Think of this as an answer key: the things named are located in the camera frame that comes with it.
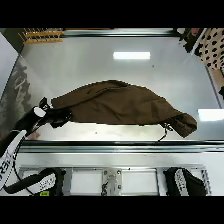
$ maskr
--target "gray floor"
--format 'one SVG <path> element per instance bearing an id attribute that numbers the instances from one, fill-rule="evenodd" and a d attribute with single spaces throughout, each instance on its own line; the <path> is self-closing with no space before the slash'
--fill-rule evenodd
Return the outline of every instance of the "gray floor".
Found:
<path id="1" fill-rule="evenodd" d="M 115 51 L 149 51 L 151 59 L 116 61 L 113 59 Z M 25 81 L 21 85 L 17 83 L 19 91 L 14 95 L 14 119 L 5 121 L 1 130 L 9 129 L 42 97 L 47 97 L 50 102 L 50 99 L 82 85 L 116 79 L 145 86 L 165 97 L 176 109 L 192 115 L 198 122 L 198 130 L 185 140 L 223 140 L 223 121 L 202 122 L 198 116 L 198 109 L 220 108 L 209 74 L 200 58 L 191 56 L 182 45 L 178 45 L 178 38 L 65 38 L 63 43 L 25 46 L 18 66 L 20 69 L 13 74 L 23 77 Z M 7 91 L 10 95 L 13 91 L 11 86 Z M 55 130 L 46 125 L 38 132 L 39 136 L 34 139 L 76 141 L 158 140 L 164 134 L 159 125 L 140 127 L 78 123 L 68 123 Z M 169 132 L 166 140 L 183 138 Z"/>

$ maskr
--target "drawstring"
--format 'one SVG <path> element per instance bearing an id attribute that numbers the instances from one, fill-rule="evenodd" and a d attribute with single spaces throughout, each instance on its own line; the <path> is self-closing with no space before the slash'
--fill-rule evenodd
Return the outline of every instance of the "drawstring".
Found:
<path id="1" fill-rule="evenodd" d="M 173 128 L 171 127 L 170 124 L 164 123 L 164 124 L 161 124 L 161 126 L 165 129 L 165 134 L 164 134 L 163 137 L 160 138 L 157 142 L 160 142 L 160 141 L 162 141 L 164 138 L 166 138 L 166 136 L 167 136 L 167 130 L 168 130 L 168 131 L 173 131 Z"/>

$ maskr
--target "yellow label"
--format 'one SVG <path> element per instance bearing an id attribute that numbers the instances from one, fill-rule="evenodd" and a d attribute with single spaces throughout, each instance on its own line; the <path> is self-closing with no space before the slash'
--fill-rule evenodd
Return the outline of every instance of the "yellow label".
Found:
<path id="1" fill-rule="evenodd" d="M 43 191 L 40 193 L 40 196 L 50 196 L 50 192 L 49 191 Z"/>

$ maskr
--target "robotic arm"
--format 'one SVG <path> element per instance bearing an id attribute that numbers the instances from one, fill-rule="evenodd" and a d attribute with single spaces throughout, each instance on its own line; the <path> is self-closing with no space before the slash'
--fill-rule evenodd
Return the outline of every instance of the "robotic arm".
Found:
<path id="1" fill-rule="evenodd" d="M 46 123 L 50 123 L 53 128 L 57 128 L 62 127 L 71 118 L 72 113 L 68 108 L 52 109 L 47 104 L 47 99 L 43 98 L 39 103 L 39 107 L 33 107 L 15 124 L 13 130 L 0 142 L 0 190 L 3 187 L 4 189 L 8 189 L 9 192 L 22 190 L 20 189 L 21 184 L 15 184 L 12 189 L 6 187 L 5 183 L 8 180 L 16 155 L 25 137 Z M 55 171 L 55 169 L 48 169 L 48 171 L 44 171 L 39 175 L 32 175 L 30 178 L 25 178 L 23 184 L 30 186 L 41 181 L 36 191 L 45 190 L 54 185 L 55 175 L 57 173 L 58 171 Z"/>

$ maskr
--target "crumpled brown fabric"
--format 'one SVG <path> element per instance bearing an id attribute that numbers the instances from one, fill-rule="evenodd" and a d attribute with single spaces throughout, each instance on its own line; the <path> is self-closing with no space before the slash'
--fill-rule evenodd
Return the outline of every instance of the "crumpled brown fabric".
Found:
<path id="1" fill-rule="evenodd" d="M 170 124 L 182 137 L 197 129 L 196 120 L 174 109 L 151 90 L 109 80 L 82 86 L 51 100 L 55 109 L 69 107 L 72 122 L 110 125 Z"/>

